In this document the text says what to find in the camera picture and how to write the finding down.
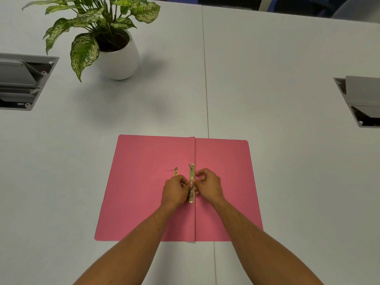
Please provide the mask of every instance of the white plant pot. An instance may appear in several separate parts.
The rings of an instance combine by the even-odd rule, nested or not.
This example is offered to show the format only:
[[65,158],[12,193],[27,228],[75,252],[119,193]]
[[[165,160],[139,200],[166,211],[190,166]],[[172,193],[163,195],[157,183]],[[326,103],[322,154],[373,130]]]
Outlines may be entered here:
[[140,63],[135,41],[128,30],[125,32],[129,35],[129,42],[124,48],[115,52],[100,52],[94,62],[102,75],[114,80],[129,78],[135,73]]

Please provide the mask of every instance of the pink folder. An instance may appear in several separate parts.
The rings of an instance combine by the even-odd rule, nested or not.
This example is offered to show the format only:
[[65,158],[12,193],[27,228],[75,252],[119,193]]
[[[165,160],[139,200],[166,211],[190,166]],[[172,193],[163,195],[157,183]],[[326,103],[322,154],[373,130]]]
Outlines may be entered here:
[[[188,164],[221,177],[223,194],[263,229],[247,141],[120,135],[100,210],[95,240],[119,241],[161,203],[165,180],[189,178]],[[229,241],[213,207],[201,196],[174,213],[162,241]]]

